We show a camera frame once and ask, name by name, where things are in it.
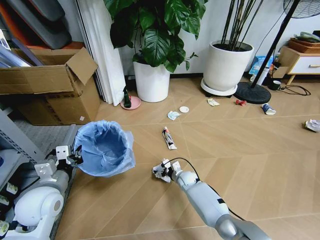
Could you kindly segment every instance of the white wall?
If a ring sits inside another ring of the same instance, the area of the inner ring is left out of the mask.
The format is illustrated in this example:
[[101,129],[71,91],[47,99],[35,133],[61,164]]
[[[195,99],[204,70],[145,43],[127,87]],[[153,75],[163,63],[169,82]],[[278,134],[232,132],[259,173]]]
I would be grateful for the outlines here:
[[[189,56],[192,52],[195,52],[199,57],[194,57],[190,60],[190,69],[188,71],[186,71],[185,64],[182,63],[182,65],[178,66],[175,70],[175,74],[203,73],[209,43],[218,41],[222,38],[229,5],[230,0],[209,0],[209,2],[206,3],[206,12],[201,20],[201,30],[198,40],[196,40],[193,35],[183,30],[181,31],[180,37],[184,41],[184,50],[186,51],[186,55]],[[265,0],[251,25],[247,37],[245,38],[245,42],[253,45],[254,48],[257,49],[262,39],[275,24],[283,11],[282,0]],[[285,13],[264,40],[257,53],[258,55],[265,55],[268,52],[284,18]],[[286,27],[276,50],[283,46],[290,37],[293,37],[294,34],[298,34],[300,32],[312,33],[313,30],[320,30],[320,15],[302,19],[292,18]],[[120,56],[125,75],[134,74],[132,64],[133,54],[134,51],[129,47],[123,47],[120,49]]]

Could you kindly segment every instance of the drawer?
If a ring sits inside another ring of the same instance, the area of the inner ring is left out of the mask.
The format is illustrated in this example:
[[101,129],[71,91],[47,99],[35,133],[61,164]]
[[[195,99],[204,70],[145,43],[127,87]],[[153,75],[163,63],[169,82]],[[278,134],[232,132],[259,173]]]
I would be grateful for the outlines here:
[[320,56],[301,56],[289,74],[320,74]]

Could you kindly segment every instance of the trash bin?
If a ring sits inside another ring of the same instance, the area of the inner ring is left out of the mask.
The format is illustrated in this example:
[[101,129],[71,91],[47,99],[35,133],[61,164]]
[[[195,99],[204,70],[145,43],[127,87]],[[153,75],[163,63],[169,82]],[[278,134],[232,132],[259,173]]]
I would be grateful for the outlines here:
[[134,137],[115,121],[92,121],[81,127],[74,150],[82,145],[83,163],[78,167],[96,177],[111,177],[136,165]]

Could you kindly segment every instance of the black pole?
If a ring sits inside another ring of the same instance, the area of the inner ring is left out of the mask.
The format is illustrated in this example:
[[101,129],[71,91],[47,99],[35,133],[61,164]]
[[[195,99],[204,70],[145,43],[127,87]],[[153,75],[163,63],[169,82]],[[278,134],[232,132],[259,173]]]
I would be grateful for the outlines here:
[[292,17],[292,15],[293,15],[294,12],[295,12],[296,7],[297,7],[297,5],[298,5],[299,2],[300,2],[300,0],[294,0],[292,6],[290,7],[289,12],[288,12],[287,15],[285,16],[285,18],[284,18],[284,20],[283,20],[283,22],[282,22],[282,24],[281,24],[281,26],[280,26],[280,29],[279,29],[279,31],[278,31],[278,33],[277,33],[277,35],[276,35],[276,37],[275,37],[275,39],[274,39],[271,47],[270,47],[268,53],[267,53],[267,55],[266,55],[266,57],[265,57],[262,65],[261,65],[261,67],[260,67],[260,69],[259,69],[259,72],[258,72],[258,74],[256,75],[256,77],[255,77],[255,79],[254,79],[254,81],[253,81],[253,83],[252,83],[252,85],[251,85],[251,88],[252,88],[252,89],[256,86],[256,84],[257,84],[257,82],[258,82],[258,80],[259,80],[262,72],[264,71],[264,69],[265,69],[265,67],[266,67],[266,65],[267,65],[267,63],[268,63],[268,61],[269,61],[269,59],[270,59],[273,51],[275,50],[275,48],[276,48],[276,46],[277,46],[277,44],[278,44],[278,42],[279,42],[282,34],[284,33],[284,31],[285,31],[285,29],[286,29],[286,27],[287,27],[287,25],[288,25],[288,23],[289,23],[290,18]]

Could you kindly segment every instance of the herringbone floor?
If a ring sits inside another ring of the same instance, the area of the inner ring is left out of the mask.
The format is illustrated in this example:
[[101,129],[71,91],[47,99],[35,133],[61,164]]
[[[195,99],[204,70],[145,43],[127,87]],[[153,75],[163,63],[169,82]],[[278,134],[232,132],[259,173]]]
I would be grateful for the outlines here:
[[[235,105],[233,97],[217,97],[220,105],[211,107],[200,79],[171,79],[166,100],[142,102],[133,111],[101,104],[97,120],[117,121],[133,133],[136,167],[111,178],[79,171],[56,239],[220,239],[175,183],[152,177],[153,166],[174,157],[190,159],[231,209],[272,239],[319,239],[320,134],[302,123],[320,119],[320,82],[295,84],[312,95],[273,92],[274,116],[258,105]],[[180,106],[190,112],[168,119]],[[164,126],[177,150],[168,150]]]

